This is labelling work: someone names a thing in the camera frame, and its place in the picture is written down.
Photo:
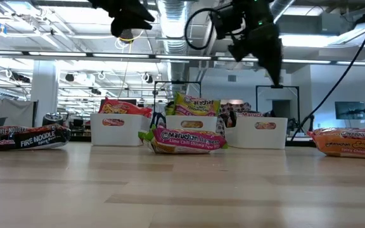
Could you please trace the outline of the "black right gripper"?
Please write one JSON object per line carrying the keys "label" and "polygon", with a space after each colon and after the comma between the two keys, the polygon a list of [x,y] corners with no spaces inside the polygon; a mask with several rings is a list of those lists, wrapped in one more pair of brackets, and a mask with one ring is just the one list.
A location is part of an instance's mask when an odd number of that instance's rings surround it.
{"label": "black right gripper", "polygon": [[257,28],[242,34],[228,46],[236,61],[251,54],[265,68],[274,87],[280,86],[282,43],[277,28]]}

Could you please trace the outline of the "white plastic bin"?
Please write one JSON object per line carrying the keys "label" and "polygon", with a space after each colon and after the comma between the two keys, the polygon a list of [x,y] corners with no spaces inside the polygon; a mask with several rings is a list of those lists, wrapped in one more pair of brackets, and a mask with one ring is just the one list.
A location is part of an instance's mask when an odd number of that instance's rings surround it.
{"label": "white plastic bin", "polygon": [[[185,120],[201,121],[203,122],[203,127],[200,129],[194,128],[183,128],[181,127],[181,122]],[[216,131],[217,117],[208,116],[184,116],[184,115],[167,115],[166,125],[168,129],[184,129],[184,130],[204,130],[204,131]]]}
{"label": "white plastic bin", "polygon": [[[105,118],[122,119],[121,127],[104,126]],[[93,113],[91,121],[91,142],[94,146],[140,146],[139,132],[147,132],[150,119],[142,115]]]}
{"label": "white plastic bin", "polygon": [[[274,122],[273,130],[258,130],[256,122]],[[226,128],[225,138],[231,147],[242,149],[284,149],[287,136],[287,118],[238,117],[236,126]]]}

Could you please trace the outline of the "white building column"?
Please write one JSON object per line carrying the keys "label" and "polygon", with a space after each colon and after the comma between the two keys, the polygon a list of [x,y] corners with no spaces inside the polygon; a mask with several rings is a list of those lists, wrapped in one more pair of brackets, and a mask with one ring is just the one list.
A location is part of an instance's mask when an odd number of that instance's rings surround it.
{"label": "white building column", "polygon": [[34,60],[31,101],[37,102],[35,126],[42,125],[47,113],[56,113],[60,71],[55,61]]}

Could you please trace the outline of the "black tyre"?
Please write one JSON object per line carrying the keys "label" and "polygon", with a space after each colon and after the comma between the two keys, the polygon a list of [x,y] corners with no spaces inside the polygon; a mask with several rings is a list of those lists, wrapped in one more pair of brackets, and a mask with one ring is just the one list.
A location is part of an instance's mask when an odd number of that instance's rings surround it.
{"label": "black tyre", "polygon": [[51,124],[63,125],[63,123],[64,123],[63,117],[57,113],[47,113],[43,116],[42,119],[42,126]]}

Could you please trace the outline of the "grey partition cloth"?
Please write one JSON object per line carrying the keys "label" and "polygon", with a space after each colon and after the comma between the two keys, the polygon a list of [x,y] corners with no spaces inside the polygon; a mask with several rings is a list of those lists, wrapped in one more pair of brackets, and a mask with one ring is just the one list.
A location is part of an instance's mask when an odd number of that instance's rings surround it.
{"label": "grey partition cloth", "polygon": [[0,99],[0,126],[34,126],[34,101]]}

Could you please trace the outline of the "black background frame stand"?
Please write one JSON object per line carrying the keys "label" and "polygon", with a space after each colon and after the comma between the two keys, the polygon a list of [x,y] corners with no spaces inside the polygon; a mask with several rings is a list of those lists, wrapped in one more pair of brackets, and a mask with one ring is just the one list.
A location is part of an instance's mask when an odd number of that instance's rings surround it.
{"label": "black background frame stand", "polygon": [[289,100],[290,113],[300,120],[300,89],[292,85],[257,85],[255,86],[255,110],[266,112],[272,110],[273,100]]}

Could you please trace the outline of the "silver ventilation duct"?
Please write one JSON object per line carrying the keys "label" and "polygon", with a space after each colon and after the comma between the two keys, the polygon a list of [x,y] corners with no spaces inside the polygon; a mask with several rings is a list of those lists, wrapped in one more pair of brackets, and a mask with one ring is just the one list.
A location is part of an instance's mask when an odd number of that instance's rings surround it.
{"label": "silver ventilation duct", "polygon": [[[157,0],[160,12],[160,27],[166,55],[186,55],[188,45],[184,40],[184,26],[189,16],[189,3],[180,0]],[[189,70],[182,60],[166,60],[170,81],[188,81]]]}

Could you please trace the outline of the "black rail with light strips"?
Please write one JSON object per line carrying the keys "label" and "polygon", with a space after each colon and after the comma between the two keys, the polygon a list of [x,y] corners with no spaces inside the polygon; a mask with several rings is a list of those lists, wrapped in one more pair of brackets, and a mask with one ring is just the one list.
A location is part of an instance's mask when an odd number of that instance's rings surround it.
{"label": "black rail with light strips", "polygon": [[[94,60],[115,61],[127,60],[177,60],[177,61],[235,61],[233,57],[225,56],[183,56],[173,54],[133,54],[133,53],[79,53],[79,52],[52,52],[52,51],[7,51],[0,50],[0,58],[27,58],[27,59],[53,59],[53,60]],[[301,60],[283,59],[284,64],[306,65],[338,65],[347,66],[351,61],[335,60]],[[353,66],[365,67],[365,61],[355,61]]]}

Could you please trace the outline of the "dark wall monitor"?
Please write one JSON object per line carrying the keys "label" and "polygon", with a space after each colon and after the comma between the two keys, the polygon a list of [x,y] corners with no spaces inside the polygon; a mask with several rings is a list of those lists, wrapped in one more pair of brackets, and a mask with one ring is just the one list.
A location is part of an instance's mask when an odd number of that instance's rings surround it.
{"label": "dark wall monitor", "polygon": [[364,120],[365,104],[360,101],[335,101],[335,115],[339,120]]}

